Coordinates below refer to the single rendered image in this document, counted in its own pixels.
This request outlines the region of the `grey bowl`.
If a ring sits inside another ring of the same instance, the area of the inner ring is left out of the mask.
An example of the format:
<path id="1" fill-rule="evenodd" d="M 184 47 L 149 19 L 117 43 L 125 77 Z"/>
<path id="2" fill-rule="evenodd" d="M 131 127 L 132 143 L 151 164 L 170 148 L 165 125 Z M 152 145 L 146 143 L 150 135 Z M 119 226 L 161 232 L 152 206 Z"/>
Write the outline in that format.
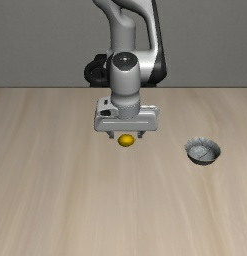
<path id="1" fill-rule="evenodd" d="M 219 145 L 205 137 L 194 137 L 189 139 L 184 148 L 187 157 L 194 164 L 201 166 L 212 164 L 221 155 L 221 148 Z"/>

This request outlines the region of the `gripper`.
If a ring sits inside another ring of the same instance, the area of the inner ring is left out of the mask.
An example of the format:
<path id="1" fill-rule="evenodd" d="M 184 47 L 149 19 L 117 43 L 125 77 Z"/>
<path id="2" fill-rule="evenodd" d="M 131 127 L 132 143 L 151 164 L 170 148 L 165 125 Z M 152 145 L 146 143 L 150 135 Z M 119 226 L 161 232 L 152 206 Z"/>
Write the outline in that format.
<path id="1" fill-rule="evenodd" d="M 137 132 L 137 137 L 143 137 L 146 131 L 155 131 L 158 128 L 159 108 L 154 105 L 142 105 L 139 113 L 130 119 L 120 119 L 119 111 L 106 96 L 97 101 L 94 116 L 94 129 L 107 132 L 109 139 L 114 139 L 115 131 Z"/>

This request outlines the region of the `yellow lemon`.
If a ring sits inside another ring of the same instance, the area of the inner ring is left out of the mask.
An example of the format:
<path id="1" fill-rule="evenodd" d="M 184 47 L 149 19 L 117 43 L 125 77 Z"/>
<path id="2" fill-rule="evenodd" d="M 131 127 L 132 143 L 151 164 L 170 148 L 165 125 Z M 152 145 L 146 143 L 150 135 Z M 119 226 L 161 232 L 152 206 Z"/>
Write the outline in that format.
<path id="1" fill-rule="evenodd" d="M 122 134 L 118 138 L 118 144 L 122 147 L 132 146 L 135 142 L 135 138 L 131 134 Z"/>

